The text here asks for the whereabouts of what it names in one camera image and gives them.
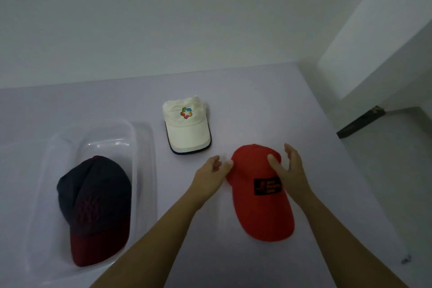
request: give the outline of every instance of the black logo patch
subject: black logo patch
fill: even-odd
[[[254,179],[254,191],[256,196],[280,193],[282,183],[277,176],[271,179]]]

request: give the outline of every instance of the baseball cap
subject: baseball cap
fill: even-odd
[[[174,153],[192,154],[210,147],[212,137],[206,106],[199,97],[170,100],[162,109],[168,142]]]
[[[132,185],[113,160],[94,156],[62,176],[57,184],[60,210],[70,225],[73,262],[102,262],[129,237]]]
[[[294,217],[268,154],[280,163],[280,154],[273,149],[257,144],[241,146],[232,156],[234,166],[226,178],[243,229],[261,241],[281,241],[293,234]]]

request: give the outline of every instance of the cap brim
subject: cap brim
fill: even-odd
[[[184,127],[165,124],[169,144],[174,152],[188,153],[210,146],[211,134],[207,119],[198,124]]]
[[[281,241],[293,234],[294,217],[285,191],[256,196],[247,180],[236,180],[232,198],[241,226],[253,238]]]
[[[92,236],[78,236],[70,231],[70,250],[78,266],[100,263],[115,255],[126,244],[131,225],[130,216],[119,225]]]

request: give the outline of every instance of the white cap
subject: white cap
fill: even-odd
[[[206,107],[197,96],[167,101],[162,109],[173,152],[189,154],[210,146],[212,138]]]

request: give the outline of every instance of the person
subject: person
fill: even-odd
[[[268,156],[269,164],[286,192],[305,213],[336,286],[407,287],[316,197],[308,184],[298,152],[289,144],[285,144],[285,152],[290,160],[288,170],[272,155]],[[232,166],[232,160],[222,164],[219,156],[209,158],[197,170],[186,193],[91,288],[163,287],[192,218],[221,187]]]

